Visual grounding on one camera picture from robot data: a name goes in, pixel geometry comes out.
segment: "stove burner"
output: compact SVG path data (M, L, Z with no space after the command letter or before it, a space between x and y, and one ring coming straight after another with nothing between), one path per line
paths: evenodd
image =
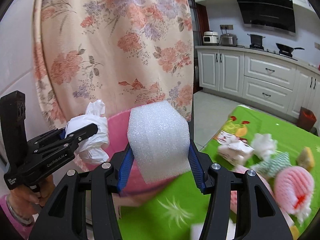
M283 51L283 50L280 50L279 51L279 54L280 55L284 55L284 56L287 56L287 57L292 57L292 54L287 52L287 51Z
M251 48L251 49L261 49L261 50L264 50L264 47L263 47L263 46L259 46L259 45L256 45L256 44L250 44L250 48Z

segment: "drawer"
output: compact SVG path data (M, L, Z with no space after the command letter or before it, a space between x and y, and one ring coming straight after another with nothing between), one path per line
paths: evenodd
M284 60L245 53L244 75L293 90L296 66Z
M244 77L242 97L286 113L292 91L259 79Z

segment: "electrical outlet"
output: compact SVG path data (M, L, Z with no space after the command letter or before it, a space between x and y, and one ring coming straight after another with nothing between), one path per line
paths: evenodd
M320 50L320 44L315 42L315 48Z
M223 25L220 25L220 29L221 30L233 30L233 25L231 24L229 24L229 25L227 25L227 24L223 24Z

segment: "human hand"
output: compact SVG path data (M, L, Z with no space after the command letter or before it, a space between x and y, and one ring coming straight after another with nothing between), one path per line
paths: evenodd
M48 176L45 180L39 183L40 192L34 193L30 188L25 185L20 185L10 191L8 197L9 203L13 210L21 218L28 219L32 215L37 214L37 211L33 207L34 204L40 204L44 206L50 197L51 193L55 189L53 183L53 176Z

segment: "silver screw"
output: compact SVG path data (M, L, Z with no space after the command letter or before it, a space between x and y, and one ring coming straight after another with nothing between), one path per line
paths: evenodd
M247 170L247 173L249 176L254 177L256 175L256 172L253 170Z
M103 163L103 164L101 165L101 167L102 167L103 169L109 169L109 168L111 167L111 163Z
M211 165L211 168L213 168L214 170L219 170L221 168L220 164L219 163L213 163Z
M68 170L68 172L67 172L67 175L70 176L70 177L75 175L75 174L76 174L75 170Z

